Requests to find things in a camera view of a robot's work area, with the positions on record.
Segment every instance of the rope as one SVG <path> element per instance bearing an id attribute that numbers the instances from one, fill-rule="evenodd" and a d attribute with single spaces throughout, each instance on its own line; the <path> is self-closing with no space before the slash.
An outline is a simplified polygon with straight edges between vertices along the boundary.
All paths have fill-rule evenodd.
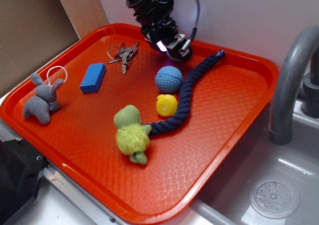
<path id="1" fill-rule="evenodd" d="M 176 113 L 165 121 L 151 123 L 152 131 L 149 134 L 150 136 L 170 132 L 184 123 L 190 113 L 191 92 L 194 84 L 224 56 L 225 52 L 220 50 L 216 54 L 205 58 L 190 71 L 180 88 Z"/>

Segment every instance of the green plush frog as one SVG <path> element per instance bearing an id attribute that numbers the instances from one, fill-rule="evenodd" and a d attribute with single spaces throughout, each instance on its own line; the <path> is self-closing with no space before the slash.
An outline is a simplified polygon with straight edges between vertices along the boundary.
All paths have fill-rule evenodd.
<path id="1" fill-rule="evenodd" d="M 129 155 L 133 163 L 147 164 L 144 151 L 149 147 L 152 128 L 141 124 L 139 110 L 133 105 L 126 106 L 114 116 L 114 124 L 118 128 L 116 141 L 121 152 Z"/>

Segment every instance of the drain cover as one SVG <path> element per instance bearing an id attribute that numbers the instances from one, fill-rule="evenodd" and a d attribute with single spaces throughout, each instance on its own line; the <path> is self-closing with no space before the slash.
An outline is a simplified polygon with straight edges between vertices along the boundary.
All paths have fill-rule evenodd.
<path id="1" fill-rule="evenodd" d="M 252 207 L 264 217 L 283 219 L 293 214 L 299 205 L 299 193 L 289 181 L 280 177 L 263 177 L 249 192 Z"/>

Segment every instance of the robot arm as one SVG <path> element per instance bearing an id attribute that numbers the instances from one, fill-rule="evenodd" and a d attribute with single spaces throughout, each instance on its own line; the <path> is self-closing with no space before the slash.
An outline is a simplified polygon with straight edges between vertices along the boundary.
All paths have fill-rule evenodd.
<path id="1" fill-rule="evenodd" d="M 141 33 L 151 48 L 167 51 L 175 61 L 185 61 L 191 56 L 190 43 L 194 35 L 187 40 L 178 32 L 176 22 L 170 17 L 173 5 L 173 0 L 127 0 L 127 6 L 135 10 L 136 21 L 142 25 Z"/>

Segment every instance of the faucet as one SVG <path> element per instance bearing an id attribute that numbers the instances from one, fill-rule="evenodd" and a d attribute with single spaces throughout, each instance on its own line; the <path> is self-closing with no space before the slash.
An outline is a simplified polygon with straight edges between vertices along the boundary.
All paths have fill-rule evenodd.
<path id="1" fill-rule="evenodd" d="M 310 63 L 310 73 L 304 76 Z M 290 48 L 281 69 L 269 121 L 269 139 L 284 145 L 292 140 L 292 119 L 300 94 L 302 112 L 319 117 L 319 25 L 304 29 Z"/>

